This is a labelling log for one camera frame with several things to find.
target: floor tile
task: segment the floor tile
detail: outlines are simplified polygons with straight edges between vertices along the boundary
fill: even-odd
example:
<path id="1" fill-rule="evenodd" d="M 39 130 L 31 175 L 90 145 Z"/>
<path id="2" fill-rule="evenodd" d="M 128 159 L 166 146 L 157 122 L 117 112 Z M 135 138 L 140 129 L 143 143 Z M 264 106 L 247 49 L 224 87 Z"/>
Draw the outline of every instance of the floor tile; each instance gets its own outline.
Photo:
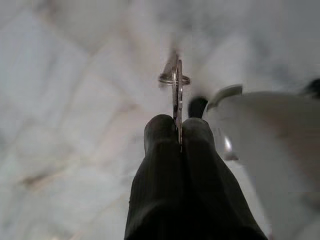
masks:
<path id="1" fill-rule="evenodd" d="M 89 69 L 119 86 L 144 109 L 161 113 L 167 106 L 167 98 L 166 91 L 159 88 L 158 77 L 168 51 L 156 47 L 157 42 L 143 41 L 143 36 L 137 35 L 139 32 L 130 26 L 119 26 L 94 56 Z"/>
<path id="2" fill-rule="evenodd" d="M 11 205 L 8 205 L 8 207 L 14 208 L 15 211 L 8 212 L 5 215 L 9 222 L 6 222 L 2 229 L 1 239 L 71 239 L 73 232 L 68 230 L 63 225 L 63 222 L 56 222 L 52 219 L 54 210 L 49 202 L 36 199 L 30 193 L 24 195 L 20 201 L 12 202 Z"/>
<path id="3" fill-rule="evenodd" d="M 28 10 L 0 31 L 0 89 L 24 112 L 56 127 L 87 55 Z"/>
<path id="4" fill-rule="evenodd" d="M 127 5 L 126 0 L 33 0 L 37 14 L 90 53 L 103 46 Z"/>
<path id="5" fill-rule="evenodd" d="M 28 0 L 0 0 L 0 29 L 12 20 Z"/>
<path id="6" fill-rule="evenodd" d="M 104 133 L 103 140 L 91 160 L 95 164 L 108 163 L 125 154 L 125 149 L 139 141 L 142 142 L 142 145 L 136 146 L 137 151 L 139 148 L 143 150 L 144 129 L 152 117 L 154 117 L 152 113 L 144 111 L 139 106 L 119 113 L 109 123 L 108 130 Z"/>
<path id="7" fill-rule="evenodd" d="M 28 191 L 21 185 L 0 185 L 0 235 L 3 240 L 17 239 L 17 220 L 23 211 Z"/>
<path id="8" fill-rule="evenodd" d="M 16 138 L 27 115 L 17 108 L 8 97 L 0 94 L 0 152 L 4 151 Z"/>
<path id="9" fill-rule="evenodd" d="M 0 183 L 36 183 L 60 173 L 74 153 L 55 129 L 30 123 L 17 136 L 0 166 Z"/>
<path id="10" fill-rule="evenodd" d="M 115 114 L 128 104 L 112 83 L 87 73 L 67 108 L 61 131 L 79 152 L 89 155 L 108 133 Z"/>
<path id="11" fill-rule="evenodd" d="M 78 239 L 124 193 L 117 177 L 89 165 L 73 167 L 45 187 L 30 192 L 15 223 L 15 237 Z"/>
<path id="12" fill-rule="evenodd" d="M 114 201 L 95 219 L 79 240 L 113 239 L 125 237 L 126 221 L 129 208 L 129 193 Z"/>

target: key ring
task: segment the key ring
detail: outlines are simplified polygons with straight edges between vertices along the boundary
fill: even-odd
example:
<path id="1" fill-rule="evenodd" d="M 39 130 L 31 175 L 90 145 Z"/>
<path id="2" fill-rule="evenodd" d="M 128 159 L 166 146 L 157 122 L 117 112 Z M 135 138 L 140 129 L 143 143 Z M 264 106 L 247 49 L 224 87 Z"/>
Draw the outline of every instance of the key ring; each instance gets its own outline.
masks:
<path id="1" fill-rule="evenodd" d="M 182 61 L 176 50 L 171 52 L 159 82 L 172 86 L 173 121 L 178 133 L 178 142 L 182 145 L 182 107 L 183 107 L 183 86 L 189 85 L 191 80 L 182 73 Z"/>

